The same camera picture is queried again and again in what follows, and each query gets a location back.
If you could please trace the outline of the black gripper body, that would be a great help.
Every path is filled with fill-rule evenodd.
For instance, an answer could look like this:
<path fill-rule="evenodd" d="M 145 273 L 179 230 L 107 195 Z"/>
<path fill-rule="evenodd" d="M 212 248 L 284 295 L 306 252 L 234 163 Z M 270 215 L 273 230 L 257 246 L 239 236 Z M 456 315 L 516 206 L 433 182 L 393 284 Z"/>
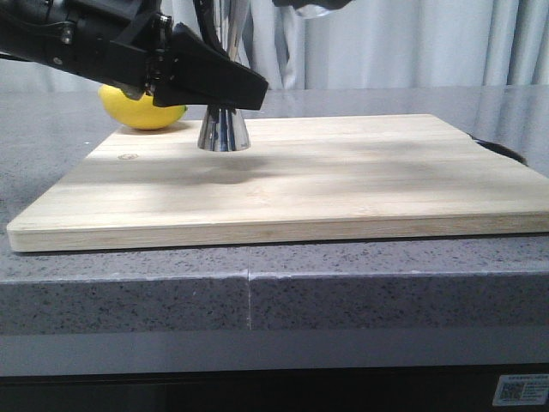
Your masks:
<path fill-rule="evenodd" d="M 154 55 L 167 47 L 172 18 L 159 1 L 57 1 L 61 68 L 120 88 L 132 100 L 152 92 Z"/>
<path fill-rule="evenodd" d="M 320 7 L 323 9 L 342 9 L 352 0 L 273 0 L 276 7 L 293 7 L 302 9 L 303 7 Z"/>

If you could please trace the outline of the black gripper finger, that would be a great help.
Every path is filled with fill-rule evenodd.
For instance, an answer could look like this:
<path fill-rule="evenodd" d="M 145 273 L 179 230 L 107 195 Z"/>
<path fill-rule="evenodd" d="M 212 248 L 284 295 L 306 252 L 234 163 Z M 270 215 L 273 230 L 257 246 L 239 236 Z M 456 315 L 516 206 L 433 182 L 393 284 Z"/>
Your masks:
<path fill-rule="evenodd" d="M 222 57 L 228 59 L 229 56 L 222 47 L 216 31 L 216 14 L 214 0 L 194 0 L 194 9 L 196 19 L 202 36 L 202 41 L 212 50 L 216 51 Z"/>
<path fill-rule="evenodd" d="M 173 29 L 167 48 L 156 54 L 152 95 L 158 107 L 258 110 L 267 89 L 265 78 L 210 47 L 182 23 Z"/>

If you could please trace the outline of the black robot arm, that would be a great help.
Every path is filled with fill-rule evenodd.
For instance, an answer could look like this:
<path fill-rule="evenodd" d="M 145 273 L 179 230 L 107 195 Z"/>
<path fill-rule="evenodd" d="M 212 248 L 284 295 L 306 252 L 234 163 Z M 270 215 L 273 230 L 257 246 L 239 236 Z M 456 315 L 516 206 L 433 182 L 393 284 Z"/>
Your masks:
<path fill-rule="evenodd" d="M 3 1 L 1 51 L 133 100 L 148 94 L 159 107 L 259 109 L 267 81 L 222 49 L 212 2 L 195 5 L 200 34 L 174 24 L 159 1 Z"/>

